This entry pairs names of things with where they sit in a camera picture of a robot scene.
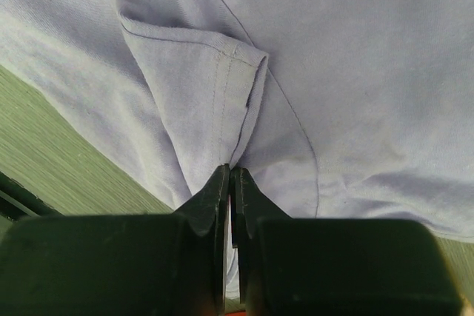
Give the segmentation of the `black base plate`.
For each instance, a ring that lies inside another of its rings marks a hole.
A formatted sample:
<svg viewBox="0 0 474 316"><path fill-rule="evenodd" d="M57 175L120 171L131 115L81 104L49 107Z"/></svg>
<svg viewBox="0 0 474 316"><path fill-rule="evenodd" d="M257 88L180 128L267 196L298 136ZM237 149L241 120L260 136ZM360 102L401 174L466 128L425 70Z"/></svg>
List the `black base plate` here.
<svg viewBox="0 0 474 316"><path fill-rule="evenodd" d="M61 215L20 183L1 173L1 216L9 221Z"/></svg>

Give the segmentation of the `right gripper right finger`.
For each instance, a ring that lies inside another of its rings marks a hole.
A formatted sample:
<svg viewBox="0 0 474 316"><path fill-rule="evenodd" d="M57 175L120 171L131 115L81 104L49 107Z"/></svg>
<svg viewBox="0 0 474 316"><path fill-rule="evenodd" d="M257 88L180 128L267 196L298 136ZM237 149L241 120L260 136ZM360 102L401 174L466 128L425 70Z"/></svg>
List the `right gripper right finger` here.
<svg viewBox="0 0 474 316"><path fill-rule="evenodd" d="M434 236L404 219L291 218L230 174L240 300L249 315L459 315Z"/></svg>

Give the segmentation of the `purple t shirt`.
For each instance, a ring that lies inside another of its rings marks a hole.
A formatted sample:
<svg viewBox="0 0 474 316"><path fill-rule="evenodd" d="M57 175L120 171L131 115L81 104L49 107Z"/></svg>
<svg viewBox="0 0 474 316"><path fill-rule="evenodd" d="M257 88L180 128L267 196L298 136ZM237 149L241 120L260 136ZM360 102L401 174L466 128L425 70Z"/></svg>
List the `purple t shirt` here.
<svg viewBox="0 0 474 316"><path fill-rule="evenodd" d="M473 0L1 0L1 65L172 209L228 164L473 241Z"/></svg>

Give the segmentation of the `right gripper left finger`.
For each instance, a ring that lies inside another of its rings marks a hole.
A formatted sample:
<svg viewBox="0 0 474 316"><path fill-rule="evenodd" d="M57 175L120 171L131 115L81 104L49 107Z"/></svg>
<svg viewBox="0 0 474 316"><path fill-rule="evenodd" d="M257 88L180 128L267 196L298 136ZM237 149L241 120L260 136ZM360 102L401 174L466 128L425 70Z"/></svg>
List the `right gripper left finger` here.
<svg viewBox="0 0 474 316"><path fill-rule="evenodd" d="M228 165L170 214L25 218L1 242L3 315L222 315Z"/></svg>

